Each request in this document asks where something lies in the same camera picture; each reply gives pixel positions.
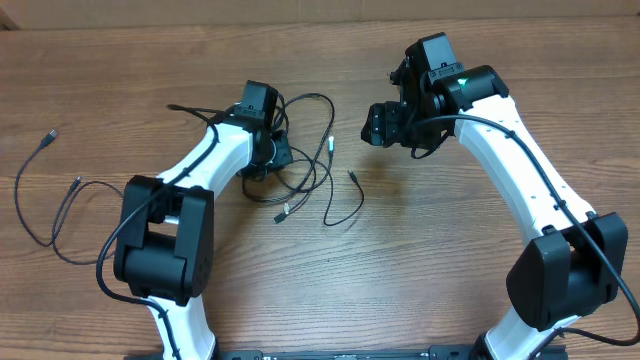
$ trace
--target black camera module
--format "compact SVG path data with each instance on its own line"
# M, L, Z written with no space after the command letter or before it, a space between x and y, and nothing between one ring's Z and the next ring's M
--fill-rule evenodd
M369 108L361 138L371 145L400 143L412 148L412 153L425 149L430 154L453 135L455 121L434 121L418 127L415 123L469 110L473 101L488 96L509 95L509 89L490 66L465 71L444 33L418 40L405 55L389 79L400 88L400 101L376 103Z

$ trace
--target metal base plate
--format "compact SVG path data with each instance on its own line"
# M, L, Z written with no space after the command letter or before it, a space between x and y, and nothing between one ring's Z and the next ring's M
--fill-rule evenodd
M220 352L218 360L468 360L473 345L433 345L424 350ZM547 347L539 360L568 360L564 346Z

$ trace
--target usb connector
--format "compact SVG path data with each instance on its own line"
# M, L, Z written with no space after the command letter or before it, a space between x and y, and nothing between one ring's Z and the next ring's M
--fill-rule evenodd
M58 132L55 130L51 130L50 133L47 134L47 136L45 136L42 141L40 141L40 148L44 149L47 146L49 146L49 144L51 144L53 142L53 140L56 139L56 137L58 136Z

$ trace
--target wood grain surface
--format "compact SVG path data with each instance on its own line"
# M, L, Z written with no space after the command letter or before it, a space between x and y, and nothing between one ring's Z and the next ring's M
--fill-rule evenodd
M397 99L386 73L418 38L446 31L467 68L492 65L541 148L602 214L617 211L630 240L624 277L640 295L640 19L529 19L146 28L0 33L0 358L118 359L161 348L147 309L107 298L95 269L62 263L31 241L12 201L15 175L40 139L58 139L21 180L20 201L43 238L78 176L123 188L180 160L204 126L167 103L225 108L248 79L291 98L322 92L337 108L336 199L356 221L321 225L328 187L279 225L280 207L242 197L235 179L216 203L215 256L205 291L223 350L423 348L471 343L509 306L505 277L522 251L512 216L470 153L447 141L433 156L360 141L369 106ZM313 151L325 104L291 107L291 144ZM287 170L291 178L303 166ZM282 189L259 189L275 195ZM59 239L92 259L120 201L79 196ZM127 287L111 275L108 284ZM578 322L634 334L620 295ZM576 359L637 359L640 347L562 340Z

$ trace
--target robotic arm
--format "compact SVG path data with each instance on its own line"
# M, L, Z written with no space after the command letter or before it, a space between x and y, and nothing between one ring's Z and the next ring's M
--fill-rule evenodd
M566 207L598 239L618 274L626 249L626 226L615 213L597 216L560 177L522 124L508 88L492 68L464 71L441 33L409 47L390 78L400 88L401 101L372 105L362 139L384 147L398 141L413 148L416 158L417 148L430 154L446 137L455 135L505 199L526 247L507 277L512 307L497 326L479 337L470 359L528 358L554 329L569 326L615 298L617 283L558 211L549 187L510 134L517 134L531 150ZM487 119L510 132L456 119L457 114ZM415 120L447 115L449 120L429 126L418 126Z
M240 171L267 171L290 163L286 134L274 139L270 134L277 95L270 86L249 81L242 101L213 118L218 122L213 151L118 239L116 278L127 282L134 295L164 309L176 329L174 339L183 360L211 359L216 352L202 301L212 267L215 199ZM207 127L202 141L173 168L156 179L133 177L125 187L122 217L178 176L215 140L213 128ZM151 232L149 222L176 224L177 236ZM165 324L155 309L149 309L164 344L162 358L174 359Z
M512 307L494 328L480 335L473 346L432 346L397 358L505 360L530 357L555 329L564 328L600 305L615 299L618 283L585 244L587 231L611 262L622 270L627 229L615 214L597 215L560 177L527 132L515 102L498 74L488 66L464 70L444 34L421 39L406 51L406 59L391 74L400 88L400 102L374 104L362 130L372 145L399 142L412 148L435 151L455 136L478 159L513 213L525 250L507 276ZM132 221L119 237L114 273L133 295L159 304L172 324L182 359L210 359L216 338L209 329L202 302L212 266L214 201L237 172L263 174L292 161L284 136L271 134L270 126L278 94L265 84L248 82L242 101L216 122L214 150L170 191ZM477 116L485 122L463 119ZM432 121L425 123L421 119ZM497 131L495 126L509 129ZM549 183L531 162L519 140L530 150L557 197L549 196ZM125 188L122 218L182 172L202 155L215 135L211 127L200 144L180 163L158 178L135 176ZM578 229L563 211L568 209L583 226ZM177 224L176 236L149 231L148 223ZM150 308L163 339L162 358L174 358L165 324ZM372 358L375 352L263 354L233 352L230 359ZM396 358L385 352L385 358ZM550 349L545 359L566 359L564 351Z

